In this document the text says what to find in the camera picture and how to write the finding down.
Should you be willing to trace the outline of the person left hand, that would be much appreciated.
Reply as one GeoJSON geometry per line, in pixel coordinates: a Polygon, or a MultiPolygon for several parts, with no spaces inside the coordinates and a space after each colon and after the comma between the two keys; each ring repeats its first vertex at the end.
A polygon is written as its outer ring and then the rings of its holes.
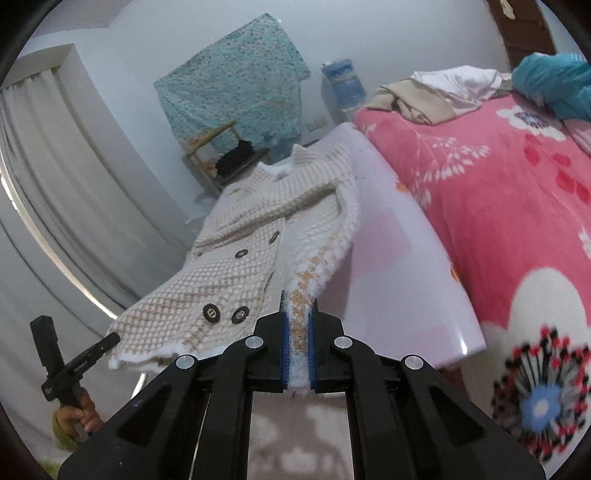
{"type": "Polygon", "coordinates": [[[61,404],[55,411],[57,425],[75,441],[82,441],[104,425],[87,390],[82,388],[79,393],[78,407],[61,404]]]}

